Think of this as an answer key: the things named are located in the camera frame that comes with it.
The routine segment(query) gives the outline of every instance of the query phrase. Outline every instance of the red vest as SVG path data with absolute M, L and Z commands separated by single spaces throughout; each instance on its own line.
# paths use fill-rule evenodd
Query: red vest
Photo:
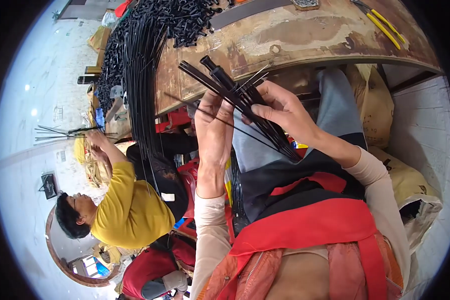
M 173 240 L 172 252 L 175 258 L 186 265 L 195 266 L 195 249 L 176 237 L 170 238 Z M 168 252 L 148 248 L 126 268 L 123 274 L 122 292 L 127 296 L 143 299 L 142 287 L 146 282 L 163 277 L 175 270 L 177 267 Z

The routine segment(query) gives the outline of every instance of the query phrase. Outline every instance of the neck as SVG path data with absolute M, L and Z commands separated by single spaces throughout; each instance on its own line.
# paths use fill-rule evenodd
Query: neck
M 94 223 L 95 218 L 97 216 L 97 210 L 98 210 L 97 207 L 94 206 L 93 210 L 90 213 L 90 217 L 88 217 L 87 220 L 85 221 L 86 224 L 92 225 Z

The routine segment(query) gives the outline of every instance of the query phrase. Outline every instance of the plastic bag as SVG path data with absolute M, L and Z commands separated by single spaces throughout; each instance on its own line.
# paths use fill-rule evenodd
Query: plastic bag
M 118 19 L 115 12 L 106 12 L 102 18 L 102 26 L 111 28 Z

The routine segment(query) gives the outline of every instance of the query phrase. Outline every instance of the black hair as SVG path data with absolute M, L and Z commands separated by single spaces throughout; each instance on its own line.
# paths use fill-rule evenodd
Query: black hair
M 78 225 L 80 214 L 67 201 L 67 193 L 62 193 L 56 200 L 55 217 L 60 228 L 70 239 L 81 239 L 90 233 L 90 225 Z

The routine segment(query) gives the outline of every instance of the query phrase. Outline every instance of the yellow sweater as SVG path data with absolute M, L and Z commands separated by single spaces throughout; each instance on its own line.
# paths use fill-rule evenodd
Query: yellow sweater
M 142 248 L 168 233 L 175 218 L 150 184 L 135 181 L 131 162 L 113 165 L 105 198 L 98 204 L 90 231 L 112 246 Z

